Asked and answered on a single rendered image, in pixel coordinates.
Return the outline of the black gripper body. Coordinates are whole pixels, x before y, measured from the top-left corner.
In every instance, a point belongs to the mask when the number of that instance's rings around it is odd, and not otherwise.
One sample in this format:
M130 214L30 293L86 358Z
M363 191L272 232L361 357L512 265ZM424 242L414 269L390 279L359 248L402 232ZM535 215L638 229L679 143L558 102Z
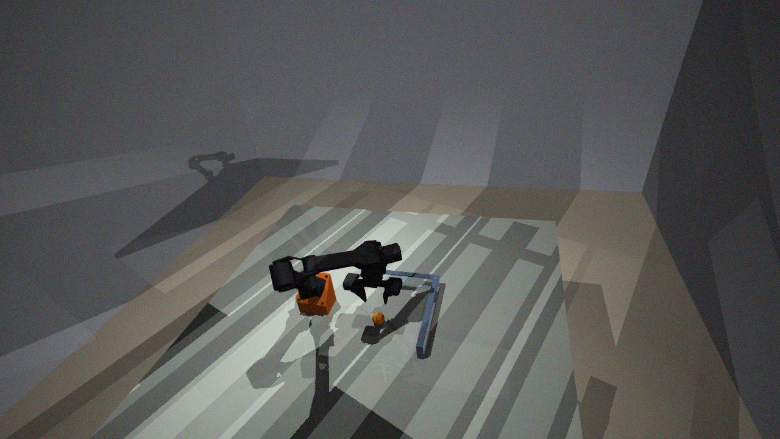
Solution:
M359 279L362 277L362 279ZM390 277L387 280L381 280L381 273L379 268L372 273L365 273L361 270L361 273L347 273L346 278L343 281L343 287L345 291L359 290L359 287L384 287L388 295L398 296L402 287L402 279L398 277Z

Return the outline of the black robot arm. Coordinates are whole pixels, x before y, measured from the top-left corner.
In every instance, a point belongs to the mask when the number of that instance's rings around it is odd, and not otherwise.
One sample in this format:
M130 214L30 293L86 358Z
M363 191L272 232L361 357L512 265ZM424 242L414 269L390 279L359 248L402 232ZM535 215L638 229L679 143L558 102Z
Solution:
M293 269L290 262L293 259L303 260L302 272ZM379 241L364 241L349 252L309 255L303 258L286 256L273 261L269 269L274 291L281 293L296 288L300 300L305 300L313 296L322 296L326 280L316 277L320 272L354 266L365 273L372 273L379 268L382 280L387 264L401 260L402 254L398 243L381 246Z

